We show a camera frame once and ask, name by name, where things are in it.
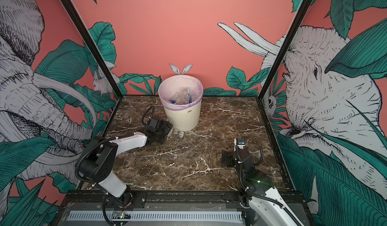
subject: elephant drawing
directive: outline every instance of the elephant drawing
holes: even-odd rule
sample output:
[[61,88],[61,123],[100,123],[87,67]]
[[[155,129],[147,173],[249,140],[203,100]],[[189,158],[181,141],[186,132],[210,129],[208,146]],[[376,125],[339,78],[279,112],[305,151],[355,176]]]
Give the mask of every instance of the elephant drawing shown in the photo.
[[[252,43],[229,26],[222,23],[218,25],[243,48],[265,57],[261,70],[273,65],[284,37],[271,44],[247,26],[235,23]],[[287,70],[283,74],[286,81],[286,112],[291,127],[280,133],[292,138],[299,147],[319,149],[327,156],[333,153],[356,179],[386,199],[387,181],[378,170],[357,154],[327,140],[310,127],[387,156],[387,150],[379,137],[358,112],[361,111],[384,135],[379,125],[382,100],[375,81],[370,75],[349,78],[334,71],[324,73],[330,61],[349,41],[349,38],[341,38],[335,29],[311,26],[298,28],[283,59]],[[308,204],[312,213],[316,214],[317,189],[312,191],[313,202]]]
[[[74,165],[92,130],[73,122],[46,89],[71,95],[96,113],[89,100],[67,84],[35,73],[32,62],[40,49],[45,24],[35,0],[0,0],[0,142],[19,142],[46,132],[58,146],[48,147],[18,178],[30,180],[58,172],[76,185]],[[14,180],[0,192],[0,220]]]

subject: brown marble surface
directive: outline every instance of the brown marble surface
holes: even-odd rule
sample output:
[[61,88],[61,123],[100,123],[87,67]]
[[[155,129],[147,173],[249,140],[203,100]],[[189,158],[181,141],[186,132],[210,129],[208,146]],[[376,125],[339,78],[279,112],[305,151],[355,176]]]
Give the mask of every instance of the brown marble surface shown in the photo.
[[[158,97],[124,97],[106,137],[141,128],[141,117],[151,105],[156,105],[155,116],[166,118]],[[235,169],[220,162],[222,149],[233,151],[234,138],[244,138],[254,162],[262,147],[259,170],[271,177],[278,190],[285,190],[255,98],[204,97],[199,124],[183,139],[122,153],[113,171],[133,190],[236,190],[240,184]],[[82,189],[90,185],[85,183]]]

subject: trash can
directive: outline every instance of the trash can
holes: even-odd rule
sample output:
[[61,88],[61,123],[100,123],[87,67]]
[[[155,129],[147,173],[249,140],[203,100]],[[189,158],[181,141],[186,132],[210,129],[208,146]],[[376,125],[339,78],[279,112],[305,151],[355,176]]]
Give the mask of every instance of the trash can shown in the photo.
[[[191,103],[186,105],[172,104],[172,97],[182,89],[190,90]],[[160,84],[158,93],[168,121],[174,129],[186,132],[196,127],[199,122],[203,97],[203,85],[199,79],[188,75],[172,76]]]

